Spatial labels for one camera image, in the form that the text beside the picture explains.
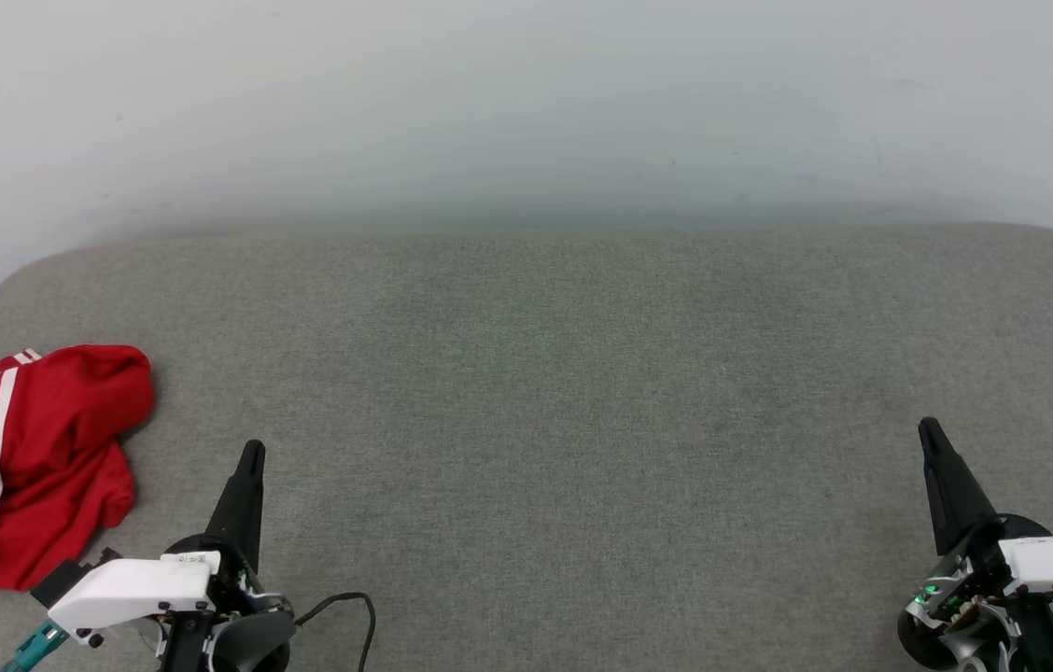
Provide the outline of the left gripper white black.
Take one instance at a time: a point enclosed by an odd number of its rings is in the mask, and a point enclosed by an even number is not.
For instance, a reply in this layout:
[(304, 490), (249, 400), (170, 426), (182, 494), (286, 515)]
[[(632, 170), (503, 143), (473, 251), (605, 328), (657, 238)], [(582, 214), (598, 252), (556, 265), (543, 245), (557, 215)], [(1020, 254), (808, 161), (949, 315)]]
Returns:
[(296, 635), (290, 601), (260, 587), (260, 532), (266, 447), (249, 440), (220, 494), (206, 535), (147, 560), (97, 567), (51, 609), (49, 620), (88, 641), (95, 631), (152, 620), (161, 648), (283, 648)]

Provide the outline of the red and white shirt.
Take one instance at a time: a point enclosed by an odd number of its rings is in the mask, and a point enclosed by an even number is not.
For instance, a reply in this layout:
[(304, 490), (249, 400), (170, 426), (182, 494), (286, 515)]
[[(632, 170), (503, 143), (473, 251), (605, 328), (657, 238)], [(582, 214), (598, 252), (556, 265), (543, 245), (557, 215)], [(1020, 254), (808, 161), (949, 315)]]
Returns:
[(29, 590), (130, 514), (120, 437), (154, 408), (151, 374), (150, 357), (124, 344), (1, 358), (0, 590)]

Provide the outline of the grey fabric sofa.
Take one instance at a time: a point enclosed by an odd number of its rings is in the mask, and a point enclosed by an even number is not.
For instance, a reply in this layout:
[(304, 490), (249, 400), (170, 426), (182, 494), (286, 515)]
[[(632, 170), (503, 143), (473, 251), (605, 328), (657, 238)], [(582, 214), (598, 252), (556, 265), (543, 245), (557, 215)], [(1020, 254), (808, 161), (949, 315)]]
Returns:
[(918, 672), (918, 423), (1053, 531), (1053, 232), (163, 241), (0, 285), (0, 357), (150, 357), (137, 502), (206, 527), (266, 444), (260, 581), (369, 593), (366, 672)]

